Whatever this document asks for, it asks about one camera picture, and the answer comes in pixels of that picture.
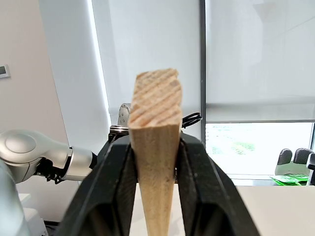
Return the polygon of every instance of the green object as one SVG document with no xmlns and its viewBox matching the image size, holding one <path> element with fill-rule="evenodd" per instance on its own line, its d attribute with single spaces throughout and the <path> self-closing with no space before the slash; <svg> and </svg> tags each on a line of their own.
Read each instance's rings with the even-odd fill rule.
<svg viewBox="0 0 315 236">
<path fill-rule="evenodd" d="M 281 186 L 301 186 L 306 184 L 308 176 L 288 174 L 285 176 L 270 176 L 278 185 Z"/>
<path fill-rule="evenodd" d="M 303 174 L 286 174 L 285 176 L 290 176 L 296 178 L 300 182 L 307 182 L 309 180 L 309 176 Z"/>
</svg>

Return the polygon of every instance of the white wall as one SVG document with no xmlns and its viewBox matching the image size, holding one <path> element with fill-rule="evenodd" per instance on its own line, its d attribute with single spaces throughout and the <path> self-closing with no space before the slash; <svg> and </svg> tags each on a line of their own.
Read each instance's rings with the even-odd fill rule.
<svg viewBox="0 0 315 236">
<path fill-rule="evenodd" d="M 37 130 L 67 142 L 51 72 L 37 0 L 0 0 L 0 64 L 8 64 L 11 78 L 0 79 L 0 131 Z M 60 220 L 77 183 L 55 185 L 31 177 L 17 185 L 31 193 L 29 206 L 45 220 Z"/>
<path fill-rule="evenodd" d="M 92 3 L 90 0 L 39 3 L 69 144 L 97 154 L 107 141 L 110 117 L 92 24 Z"/>
<path fill-rule="evenodd" d="M 136 75 L 161 68 L 179 71 L 184 115 L 200 112 L 199 1 L 92 1 L 112 123 Z M 186 132 L 201 139 L 200 126 Z"/>
</svg>

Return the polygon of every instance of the robotic arm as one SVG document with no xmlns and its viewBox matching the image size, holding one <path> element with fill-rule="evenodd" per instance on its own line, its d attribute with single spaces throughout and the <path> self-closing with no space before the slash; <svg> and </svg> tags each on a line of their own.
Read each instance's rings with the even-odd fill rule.
<svg viewBox="0 0 315 236">
<path fill-rule="evenodd" d="M 83 180 L 97 164 L 97 156 L 89 150 L 28 130 L 0 134 L 0 159 L 11 170 L 15 183 L 33 175 L 45 176 L 56 184 L 66 179 Z"/>
</svg>

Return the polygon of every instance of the roller blind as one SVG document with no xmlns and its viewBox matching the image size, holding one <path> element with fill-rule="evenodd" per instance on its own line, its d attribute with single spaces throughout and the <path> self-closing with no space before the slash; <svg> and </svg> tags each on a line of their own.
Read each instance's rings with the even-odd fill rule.
<svg viewBox="0 0 315 236">
<path fill-rule="evenodd" d="M 183 115 L 199 112 L 199 0 L 92 2 L 112 123 L 131 102 L 136 75 L 161 68 L 179 71 Z M 200 130 L 186 132 L 200 138 Z"/>
<path fill-rule="evenodd" d="M 207 0 L 207 122 L 315 119 L 315 1 Z"/>
</svg>

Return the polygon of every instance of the black cable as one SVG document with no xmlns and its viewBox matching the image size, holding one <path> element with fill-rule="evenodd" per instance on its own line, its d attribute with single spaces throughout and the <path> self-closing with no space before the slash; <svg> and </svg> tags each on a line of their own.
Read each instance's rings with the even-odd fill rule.
<svg viewBox="0 0 315 236">
<path fill-rule="evenodd" d="M 199 112 L 192 113 L 183 118 L 182 128 L 185 129 L 186 127 L 196 124 L 197 122 L 201 120 L 202 120 L 202 116 Z"/>
</svg>

